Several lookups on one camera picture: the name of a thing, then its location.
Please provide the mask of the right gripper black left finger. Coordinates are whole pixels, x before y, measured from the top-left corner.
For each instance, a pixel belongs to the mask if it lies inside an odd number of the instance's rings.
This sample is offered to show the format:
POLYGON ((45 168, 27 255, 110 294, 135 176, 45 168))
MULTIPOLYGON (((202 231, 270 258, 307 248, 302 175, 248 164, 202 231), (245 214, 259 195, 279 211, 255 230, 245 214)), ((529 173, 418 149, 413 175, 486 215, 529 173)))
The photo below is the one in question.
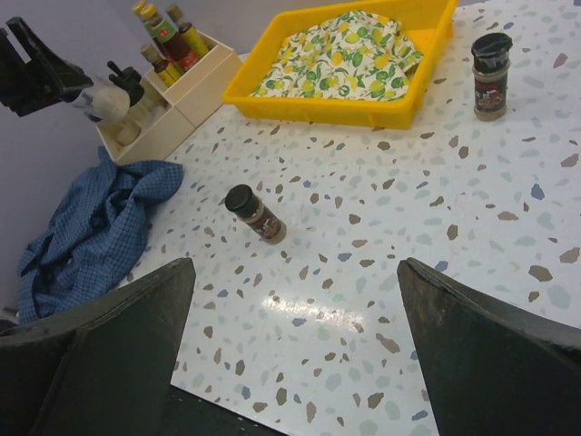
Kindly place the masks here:
POLYGON ((196 272, 176 259, 130 284, 1 333, 4 435, 154 435, 196 272))

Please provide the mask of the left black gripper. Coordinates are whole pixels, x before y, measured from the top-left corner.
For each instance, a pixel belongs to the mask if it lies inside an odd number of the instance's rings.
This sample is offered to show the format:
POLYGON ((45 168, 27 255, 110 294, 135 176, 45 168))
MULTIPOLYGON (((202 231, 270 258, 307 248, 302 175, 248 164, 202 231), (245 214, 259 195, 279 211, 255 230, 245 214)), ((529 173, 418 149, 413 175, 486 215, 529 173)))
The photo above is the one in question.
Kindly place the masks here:
POLYGON ((1 104, 20 117, 73 102, 94 85, 84 70, 55 54, 15 16, 1 29, 1 104))

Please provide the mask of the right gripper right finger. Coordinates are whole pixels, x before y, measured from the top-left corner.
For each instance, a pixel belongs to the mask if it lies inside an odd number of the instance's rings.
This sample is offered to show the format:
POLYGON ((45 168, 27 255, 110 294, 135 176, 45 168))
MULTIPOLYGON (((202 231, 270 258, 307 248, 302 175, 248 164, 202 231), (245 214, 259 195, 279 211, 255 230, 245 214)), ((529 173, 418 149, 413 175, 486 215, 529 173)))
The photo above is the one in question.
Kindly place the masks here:
POLYGON ((397 274, 440 434, 579 434, 579 329, 414 258, 397 274))

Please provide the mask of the red sauce bottle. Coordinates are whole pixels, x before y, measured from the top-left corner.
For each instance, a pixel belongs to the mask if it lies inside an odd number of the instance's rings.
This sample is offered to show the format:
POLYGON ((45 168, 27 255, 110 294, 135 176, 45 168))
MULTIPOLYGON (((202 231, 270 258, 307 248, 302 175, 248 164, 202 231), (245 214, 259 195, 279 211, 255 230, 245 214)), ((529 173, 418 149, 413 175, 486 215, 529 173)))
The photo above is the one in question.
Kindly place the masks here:
POLYGON ((186 73, 199 61, 197 54, 178 33, 174 25, 158 12, 153 4, 146 4, 139 13, 145 29, 163 56, 171 61, 180 73, 186 73))

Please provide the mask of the yellow-label bottle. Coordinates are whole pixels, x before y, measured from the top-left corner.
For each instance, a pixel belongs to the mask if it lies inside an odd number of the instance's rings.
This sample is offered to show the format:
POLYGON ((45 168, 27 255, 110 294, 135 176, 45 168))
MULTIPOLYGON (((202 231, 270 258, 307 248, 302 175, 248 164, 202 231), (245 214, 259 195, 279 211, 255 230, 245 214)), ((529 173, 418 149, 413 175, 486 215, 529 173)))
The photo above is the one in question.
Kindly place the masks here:
POLYGON ((182 74, 175 65, 163 58, 151 44, 142 45, 140 53, 167 87, 171 87, 181 78, 182 74))
POLYGON ((199 58, 203 58, 210 52, 209 46, 205 43, 198 30, 184 16, 182 9, 177 4, 168 5, 166 7, 166 13, 176 24, 180 35, 186 40, 199 58))

